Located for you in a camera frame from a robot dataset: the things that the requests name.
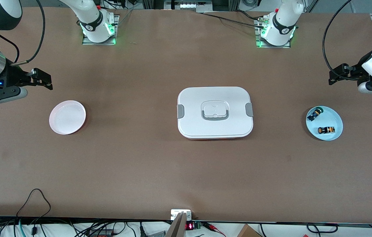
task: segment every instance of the brown table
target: brown table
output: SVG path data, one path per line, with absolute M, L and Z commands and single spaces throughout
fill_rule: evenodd
M 133 11 L 115 46 L 82 46 L 70 9 L 45 13 L 43 48 L 22 68 L 50 73 L 54 90 L 30 87 L 25 99 L 0 105 L 0 215 L 14 215 L 41 188 L 49 216 L 167 219 L 171 208 L 188 208 L 202 220 L 372 223 L 372 94 L 355 82 L 328 85 L 321 38 L 330 14 L 303 14 L 291 49 L 266 49 L 251 27 L 157 10 Z M 17 28 L 3 32 L 20 60 L 35 51 L 41 23 L 38 8 L 24 9 Z M 356 63 L 372 49 L 369 15 L 339 15 L 326 41 L 332 66 Z M 179 133 L 179 92 L 207 86 L 248 91 L 250 135 L 191 141 Z M 50 111 L 69 99 L 85 105 L 88 121 L 74 135 L 55 134 Z M 304 117 L 317 105 L 342 117 L 339 139 L 308 135 Z M 44 210 L 35 194 L 21 215 Z

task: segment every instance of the container lid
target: container lid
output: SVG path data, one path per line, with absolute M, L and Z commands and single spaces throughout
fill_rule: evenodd
M 190 139 L 240 138 L 253 128 L 249 93 L 241 87 L 189 87 L 179 94 L 177 121 Z

